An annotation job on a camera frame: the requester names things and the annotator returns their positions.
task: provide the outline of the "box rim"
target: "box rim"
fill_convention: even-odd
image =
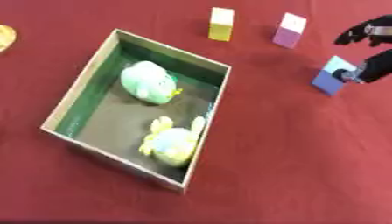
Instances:
[[[223,75],[223,76],[224,76],[223,82],[222,82],[222,84],[220,85],[220,90],[219,90],[218,96],[217,96],[217,98],[216,98],[216,100],[215,100],[215,104],[213,105],[213,110],[212,110],[212,112],[211,112],[210,119],[209,119],[209,121],[208,121],[208,124],[207,124],[205,130],[203,131],[203,136],[201,137],[201,139],[200,139],[200,141],[199,141],[199,143],[198,143],[198,147],[197,147],[197,149],[196,149],[196,151],[195,151],[195,155],[193,156],[192,161],[191,161],[191,163],[189,164],[189,167],[188,167],[188,169],[187,169],[187,171],[186,171],[186,174],[185,174],[185,176],[184,176],[184,180],[181,181],[181,182],[178,182],[177,180],[174,180],[174,179],[172,179],[172,178],[168,178],[168,177],[166,177],[166,176],[164,176],[164,175],[161,175],[161,174],[159,174],[159,173],[157,173],[157,172],[155,172],[155,171],[150,171],[150,170],[148,170],[148,169],[142,167],[142,166],[139,165],[139,164],[132,163],[131,161],[129,161],[129,160],[125,159],[125,158],[121,158],[121,157],[119,157],[119,156],[117,156],[117,155],[115,155],[115,154],[109,153],[109,152],[107,152],[107,151],[105,151],[105,150],[102,150],[102,149],[100,149],[100,148],[98,148],[98,147],[94,147],[94,146],[92,146],[92,145],[90,145],[90,144],[88,144],[88,143],[84,143],[84,142],[82,142],[82,141],[76,140],[76,139],[71,138],[71,137],[69,137],[69,136],[60,134],[60,133],[56,132],[55,129],[51,128],[51,127],[48,125],[49,122],[51,122],[53,119],[56,119],[55,116],[57,115],[57,113],[60,112],[60,109],[61,109],[61,107],[63,106],[64,102],[65,102],[66,100],[69,100],[69,99],[68,99],[69,97],[72,97],[72,92],[73,92],[74,89],[78,86],[78,84],[80,84],[83,75],[85,75],[86,71],[87,71],[88,69],[90,69],[91,66],[96,62],[97,58],[99,57],[100,54],[102,54],[102,51],[104,51],[105,47],[108,46],[108,45],[110,44],[110,41],[113,41],[113,39],[112,39],[113,37],[115,37],[115,42],[116,42],[116,43],[115,43],[115,46],[118,45],[118,43],[119,43],[119,41],[120,41],[120,38],[119,38],[119,36],[118,36],[118,33],[119,33],[119,32],[121,32],[121,33],[123,33],[123,34],[125,34],[125,35],[130,35],[130,36],[132,36],[132,37],[134,37],[134,38],[136,38],[136,39],[142,39],[142,40],[148,41],[148,42],[150,42],[150,43],[152,43],[152,44],[154,44],[154,45],[158,45],[158,46],[162,46],[162,47],[168,48],[169,50],[172,50],[172,51],[174,51],[174,52],[183,53],[183,54],[192,56],[192,57],[194,57],[194,58],[197,58],[197,59],[199,59],[199,60],[204,60],[204,61],[206,61],[206,62],[208,62],[208,63],[215,64],[215,65],[217,65],[217,66],[220,66],[220,67],[226,69],[226,72],[225,72],[224,75]],[[67,142],[70,142],[70,143],[73,143],[73,144],[77,144],[78,146],[80,146],[80,147],[82,147],[82,148],[84,148],[84,149],[86,149],[86,150],[88,150],[88,151],[93,151],[93,152],[95,152],[95,153],[98,153],[98,154],[100,154],[100,155],[106,157],[106,158],[110,158],[110,159],[112,159],[112,160],[114,160],[114,161],[116,161],[116,162],[122,163],[123,165],[127,165],[127,166],[129,166],[130,168],[132,168],[132,169],[139,170],[140,172],[144,172],[144,173],[146,173],[146,174],[148,174],[148,175],[151,175],[151,176],[154,177],[154,178],[157,178],[157,179],[159,179],[159,180],[163,180],[165,183],[170,184],[171,186],[176,186],[176,187],[178,187],[178,188],[181,189],[181,190],[183,191],[183,193],[184,193],[184,192],[185,192],[185,189],[189,186],[190,179],[191,179],[191,177],[193,176],[195,166],[196,166],[197,162],[199,161],[199,156],[200,156],[200,153],[201,153],[201,149],[202,149],[202,147],[204,146],[204,143],[205,143],[205,140],[206,140],[206,138],[207,138],[207,134],[208,134],[209,128],[211,127],[211,125],[212,125],[212,123],[213,123],[214,116],[215,116],[215,112],[217,111],[217,108],[218,108],[219,105],[220,105],[221,97],[223,96],[223,92],[224,92],[224,90],[226,89],[226,85],[227,85],[227,82],[228,82],[228,76],[230,75],[231,69],[232,69],[231,66],[229,66],[229,65],[227,65],[227,64],[224,64],[224,63],[221,63],[221,62],[219,62],[219,61],[216,61],[216,60],[213,60],[213,59],[208,59],[208,58],[206,58],[206,57],[199,56],[199,55],[194,54],[194,53],[191,53],[191,52],[187,52],[187,51],[182,50],[182,49],[179,49],[179,48],[177,48],[177,47],[170,46],[170,45],[166,45],[166,44],[157,42],[157,41],[155,41],[155,40],[152,40],[152,39],[149,39],[149,38],[145,38],[145,37],[136,35],[136,34],[134,34],[134,33],[131,33],[131,32],[128,32],[128,31],[124,31],[124,30],[115,28],[115,29],[105,38],[105,40],[104,40],[103,43],[100,45],[100,47],[98,48],[98,50],[97,50],[97,51],[94,53],[94,55],[90,58],[90,60],[88,61],[88,63],[83,67],[82,71],[79,73],[78,77],[77,77],[76,80],[73,82],[72,86],[66,91],[66,93],[63,95],[63,97],[61,98],[61,100],[59,101],[59,103],[56,105],[56,107],[52,110],[52,112],[50,113],[50,115],[49,115],[49,116],[44,120],[44,122],[41,124],[40,128],[41,128],[43,131],[45,131],[45,132],[47,132],[47,133],[49,133],[49,134],[55,135],[56,137],[59,137],[59,138],[65,140],[65,141],[67,141]],[[80,91],[78,94],[75,95],[75,97],[74,97],[74,99],[73,99],[73,102],[70,103],[71,106],[73,105],[74,101],[78,98],[78,96],[79,96],[80,94],[81,94],[81,91]]]

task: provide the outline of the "blue block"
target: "blue block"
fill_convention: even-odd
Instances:
[[[345,85],[344,82],[333,78],[326,70],[321,70],[311,84],[329,95],[334,95]]]
[[[318,76],[313,80],[311,84],[320,88],[329,95],[334,95],[343,86],[344,82],[332,77],[332,73],[338,69],[346,69],[348,71],[354,71],[355,66],[344,61],[338,56],[333,56],[328,63],[323,67],[323,69],[318,73]]]

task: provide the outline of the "yellow object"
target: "yellow object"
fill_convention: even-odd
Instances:
[[[5,51],[17,39],[17,33],[7,25],[0,24],[0,53]]]
[[[192,157],[205,125],[206,119],[198,116],[191,129],[173,128],[172,119],[161,116],[152,122],[151,133],[144,138],[139,151],[145,156],[153,153],[155,158],[171,166],[185,165]]]
[[[168,97],[172,98],[174,95],[179,95],[182,93],[183,90],[184,90],[183,88],[177,88],[173,90],[173,92]]]
[[[208,37],[219,41],[229,41],[233,30],[235,11],[213,7]]]

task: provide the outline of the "plush toy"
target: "plush toy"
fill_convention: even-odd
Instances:
[[[171,166],[186,165],[191,159],[201,131],[206,125],[206,119],[196,117],[192,122],[191,129],[173,128],[170,117],[161,116],[155,119],[151,126],[151,134],[144,138],[139,148],[145,156],[154,156]]]
[[[121,74],[122,86],[136,98],[156,104],[167,103],[181,93],[176,81],[161,66],[140,61],[125,68]]]

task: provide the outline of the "wooden block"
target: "wooden block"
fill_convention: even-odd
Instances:
[[[208,37],[219,41],[229,41],[233,30],[235,11],[213,7]]]
[[[273,42],[277,45],[294,48],[306,26],[306,18],[285,13],[282,23],[277,28]]]
[[[333,72],[338,69],[346,69],[354,71],[355,66],[344,61],[338,56],[333,56],[323,69],[318,73],[318,76],[311,83],[313,86],[323,90],[328,95],[336,94],[344,86],[344,82],[332,77]]]

